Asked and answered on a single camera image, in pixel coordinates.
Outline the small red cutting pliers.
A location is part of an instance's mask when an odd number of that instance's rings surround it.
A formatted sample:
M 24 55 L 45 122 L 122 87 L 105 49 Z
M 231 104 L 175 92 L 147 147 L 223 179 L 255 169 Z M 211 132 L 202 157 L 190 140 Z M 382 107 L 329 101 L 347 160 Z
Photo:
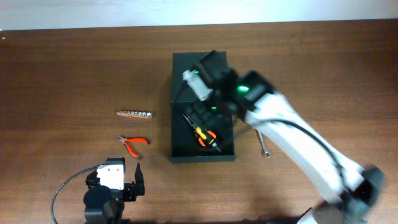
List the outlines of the small red cutting pliers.
M 118 136 L 118 140 L 119 142 L 121 142 L 125 148 L 127 149 L 128 153 L 130 156 L 132 156 L 135 159 L 141 160 L 142 156 L 140 156 L 139 154 L 135 153 L 134 150 L 132 149 L 132 147 L 130 146 L 130 143 L 144 143 L 149 145 L 150 141 L 147 140 L 146 138 L 142 138 L 142 137 L 134 137 L 134 138 L 125 138 L 124 136 Z

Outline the orange black needle-nose pliers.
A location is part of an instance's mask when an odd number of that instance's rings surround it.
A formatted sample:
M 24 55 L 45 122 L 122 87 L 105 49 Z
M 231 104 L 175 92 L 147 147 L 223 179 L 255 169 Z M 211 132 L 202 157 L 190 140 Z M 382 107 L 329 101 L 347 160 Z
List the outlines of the orange black needle-nose pliers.
M 202 147 L 218 147 L 216 134 L 214 132 L 202 128 L 200 125 L 196 124 L 187 114 L 183 114 L 183 117 L 193 128 L 195 137 L 198 139 L 198 142 Z

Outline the orange socket bit rail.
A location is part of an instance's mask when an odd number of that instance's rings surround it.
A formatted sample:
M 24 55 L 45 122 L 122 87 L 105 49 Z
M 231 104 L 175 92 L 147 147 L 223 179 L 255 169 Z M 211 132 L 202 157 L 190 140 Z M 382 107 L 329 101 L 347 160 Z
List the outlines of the orange socket bit rail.
M 128 118 L 143 118 L 143 119 L 151 119 L 152 113 L 146 111 L 117 111 L 116 114 L 118 116 L 128 117 Z

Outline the yellow black screwdriver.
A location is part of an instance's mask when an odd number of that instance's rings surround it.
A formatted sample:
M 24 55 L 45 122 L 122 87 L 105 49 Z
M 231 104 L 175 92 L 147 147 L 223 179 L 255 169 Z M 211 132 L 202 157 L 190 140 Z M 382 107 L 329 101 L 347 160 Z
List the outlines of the yellow black screwdriver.
M 214 132 L 207 129 L 202 129 L 198 126 L 195 128 L 195 134 L 204 151 L 221 152 L 216 134 Z

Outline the silver combination wrench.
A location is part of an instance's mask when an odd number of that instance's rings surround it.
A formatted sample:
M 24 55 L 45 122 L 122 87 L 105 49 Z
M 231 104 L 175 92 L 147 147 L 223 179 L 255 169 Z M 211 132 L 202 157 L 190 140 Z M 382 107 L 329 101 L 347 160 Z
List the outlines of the silver combination wrench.
M 264 138 L 262 136 L 262 133 L 260 131 L 256 130 L 256 134 L 257 134 L 257 137 L 259 139 L 259 142 L 260 142 L 264 157 L 270 158 L 271 154 L 270 154 L 268 148 L 266 147 L 266 144 L 265 144 Z

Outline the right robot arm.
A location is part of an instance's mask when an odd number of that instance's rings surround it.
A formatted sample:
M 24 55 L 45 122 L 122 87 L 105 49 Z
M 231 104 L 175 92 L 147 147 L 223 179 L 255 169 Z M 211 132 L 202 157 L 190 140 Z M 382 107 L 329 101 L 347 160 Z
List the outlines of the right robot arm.
M 385 180 L 376 166 L 362 168 L 336 150 L 255 71 L 239 76 L 212 50 L 182 73 L 208 110 L 233 114 L 278 146 L 310 179 L 323 202 L 277 223 L 364 223 Z

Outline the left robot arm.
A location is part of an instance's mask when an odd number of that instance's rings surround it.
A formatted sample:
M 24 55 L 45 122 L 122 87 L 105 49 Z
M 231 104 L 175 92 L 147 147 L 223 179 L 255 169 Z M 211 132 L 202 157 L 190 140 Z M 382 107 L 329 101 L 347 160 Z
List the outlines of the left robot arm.
M 134 173 L 135 180 L 124 181 L 126 161 L 124 157 L 109 157 L 94 168 L 86 178 L 88 191 L 83 197 L 85 219 L 92 224 L 130 223 L 123 218 L 126 202 L 135 202 L 145 195 L 144 176 L 140 164 Z

